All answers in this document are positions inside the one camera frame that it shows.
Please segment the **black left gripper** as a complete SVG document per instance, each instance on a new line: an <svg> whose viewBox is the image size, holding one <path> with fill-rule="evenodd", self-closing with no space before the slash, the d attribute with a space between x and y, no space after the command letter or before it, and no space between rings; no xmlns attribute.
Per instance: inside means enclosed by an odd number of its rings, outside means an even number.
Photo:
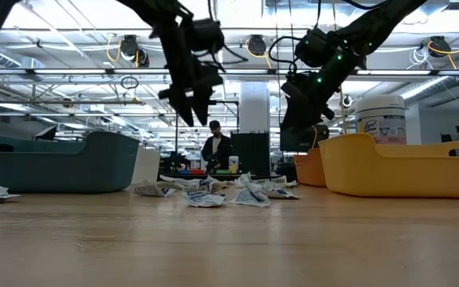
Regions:
<svg viewBox="0 0 459 287"><path fill-rule="evenodd" d="M183 21L158 26L158 36L171 76L170 88L159 92L159 98L170 99L171 106L189 127L194 119L186 91L193 91L193 110L202 126L208 120L208 106L215 85L222 83L218 68L201 62L195 52L216 53L224 44L220 23L216 21Z"/></svg>

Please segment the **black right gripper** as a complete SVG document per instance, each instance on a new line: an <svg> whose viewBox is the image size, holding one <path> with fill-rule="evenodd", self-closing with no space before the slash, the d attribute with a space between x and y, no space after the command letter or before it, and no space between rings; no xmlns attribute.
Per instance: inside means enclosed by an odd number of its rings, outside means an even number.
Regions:
<svg viewBox="0 0 459 287"><path fill-rule="evenodd" d="M318 72L288 72L281 90L288 96L287 109L281 122L281 131L297 132L307 120L303 131L316 138L326 137L326 124L335 113L328 107L328 100L340 91L341 84L359 65L359 56L352 53L335 53Z"/></svg>

